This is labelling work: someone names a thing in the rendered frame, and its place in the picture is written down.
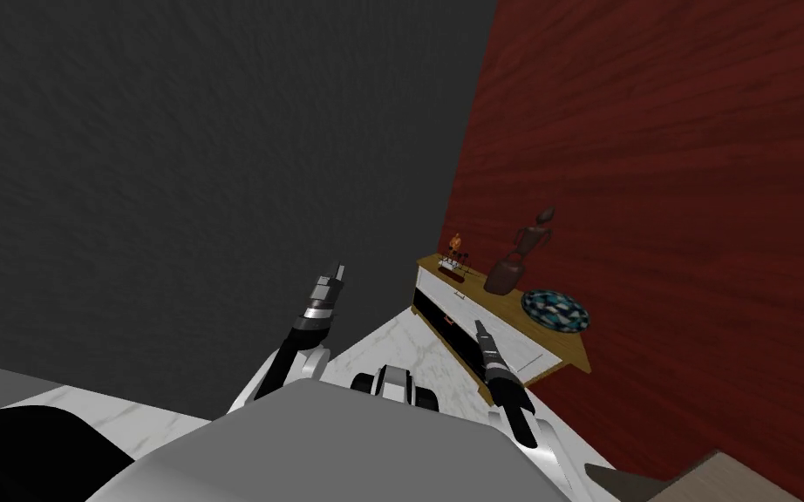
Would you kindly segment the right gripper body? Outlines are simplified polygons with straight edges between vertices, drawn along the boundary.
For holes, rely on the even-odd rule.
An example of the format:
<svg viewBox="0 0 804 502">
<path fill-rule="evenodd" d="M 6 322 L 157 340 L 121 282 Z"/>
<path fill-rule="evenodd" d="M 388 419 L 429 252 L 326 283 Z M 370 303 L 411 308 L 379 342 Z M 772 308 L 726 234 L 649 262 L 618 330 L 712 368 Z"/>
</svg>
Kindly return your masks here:
<svg viewBox="0 0 804 502">
<path fill-rule="evenodd" d="M 501 356 L 496 343 L 494 343 L 493 337 L 487 331 L 481 320 L 475 320 L 474 324 L 476 329 L 476 340 L 479 344 L 485 367 L 502 368 L 503 357 Z"/>
</svg>

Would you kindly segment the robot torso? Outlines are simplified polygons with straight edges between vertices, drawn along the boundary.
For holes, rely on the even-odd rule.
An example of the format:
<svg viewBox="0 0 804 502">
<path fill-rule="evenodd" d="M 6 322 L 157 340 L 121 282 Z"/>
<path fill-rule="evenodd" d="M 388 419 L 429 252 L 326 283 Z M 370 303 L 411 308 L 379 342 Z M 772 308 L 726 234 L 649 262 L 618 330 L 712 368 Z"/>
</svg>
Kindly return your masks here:
<svg viewBox="0 0 804 502">
<path fill-rule="evenodd" d="M 312 379 L 152 451 L 87 502 L 569 502 L 502 432 Z"/>
</svg>

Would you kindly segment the white sideboard with wooden top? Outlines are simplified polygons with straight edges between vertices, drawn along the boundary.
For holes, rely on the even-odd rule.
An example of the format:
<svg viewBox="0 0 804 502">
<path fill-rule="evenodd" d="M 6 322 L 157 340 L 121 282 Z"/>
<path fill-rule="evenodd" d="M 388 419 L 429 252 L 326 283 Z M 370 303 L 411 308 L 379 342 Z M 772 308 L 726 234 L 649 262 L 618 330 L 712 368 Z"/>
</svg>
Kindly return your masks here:
<svg viewBox="0 0 804 502">
<path fill-rule="evenodd" d="M 553 290 L 523 292 L 516 287 L 528 254 L 549 241 L 554 214 L 548 207 L 533 224 L 517 230 L 512 250 L 488 274 L 472 267 L 457 235 L 444 254 L 417 261 L 412 310 L 465 368 L 487 403 L 492 398 L 483 382 L 477 322 L 494 337 L 501 356 L 525 385 L 566 366 L 592 371 L 582 337 L 590 317 L 582 304 Z"/>
</svg>

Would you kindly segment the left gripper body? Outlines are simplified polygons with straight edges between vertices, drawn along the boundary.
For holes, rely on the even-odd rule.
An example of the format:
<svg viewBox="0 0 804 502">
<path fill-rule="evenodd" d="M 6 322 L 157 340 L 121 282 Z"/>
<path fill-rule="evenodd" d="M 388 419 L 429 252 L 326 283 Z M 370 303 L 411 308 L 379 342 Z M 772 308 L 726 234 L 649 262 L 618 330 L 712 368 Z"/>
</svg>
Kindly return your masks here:
<svg viewBox="0 0 804 502">
<path fill-rule="evenodd" d="M 310 295 L 312 309 L 333 309 L 343 289 L 344 265 L 339 261 L 328 267 L 328 272 L 317 279 L 316 286 Z"/>
</svg>

